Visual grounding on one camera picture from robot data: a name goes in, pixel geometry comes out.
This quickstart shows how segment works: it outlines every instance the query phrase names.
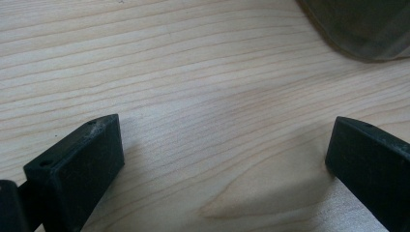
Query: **light wood surface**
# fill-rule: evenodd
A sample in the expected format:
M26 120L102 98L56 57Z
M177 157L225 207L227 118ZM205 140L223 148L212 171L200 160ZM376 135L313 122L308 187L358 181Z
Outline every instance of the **light wood surface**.
M345 57L295 1L0 3L1 179L120 116L83 231L385 231L324 157L337 115L410 141L410 60Z

